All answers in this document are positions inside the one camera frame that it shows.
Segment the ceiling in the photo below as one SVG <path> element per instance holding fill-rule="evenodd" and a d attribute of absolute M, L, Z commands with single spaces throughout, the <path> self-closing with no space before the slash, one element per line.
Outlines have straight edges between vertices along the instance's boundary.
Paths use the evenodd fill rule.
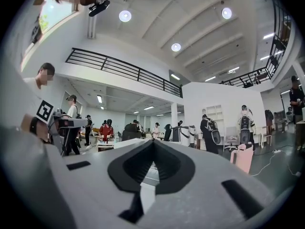
<path fill-rule="evenodd" d="M 134 46 L 139 40 L 160 49 L 194 77 L 211 83 L 232 77 L 227 71 L 240 67 L 241 75 L 264 67 L 260 58 L 269 54 L 272 38 L 263 36 L 274 30 L 271 0 L 110 0 L 107 10 L 97 16 L 96 33 L 128 35 Z M 228 20 L 222 9 L 232 10 Z M 121 22 L 119 13 L 128 10 L 129 22 Z M 173 43 L 181 44 L 173 52 Z"/>
<path fill-rule="evenodd" d="M 71 86 L 87 102 L 89 107 L 117 111 L 137 115 L 160 115 L 171 112 L 171 103 L 155 99 L 144 94 L 132 93 L 126 90 L 108 87 L 102 84 L 92 84 L 75 79 L 68 79 Z M 102 97 L 102 103 L 98 102 L 97 95 Z M 184 113 L 183 105 L 177 106 L 179 112 Z"/>

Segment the hat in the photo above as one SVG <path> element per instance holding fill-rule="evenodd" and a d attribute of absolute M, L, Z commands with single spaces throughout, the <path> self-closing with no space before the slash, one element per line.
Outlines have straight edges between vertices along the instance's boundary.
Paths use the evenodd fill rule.
<path fill-rule="evenodd" d="M 68 100 L 68 101 L 72 101 L 73 99 L 76 101 L 75 95 L 70 95 L 69 97 L 66 98 L 66 100 Z"/>
<path fill-rule="evenodd" d="M 295 75 L 291 76 L 291 81 L 292 82 L 297 82 L 297 77 Z"/>

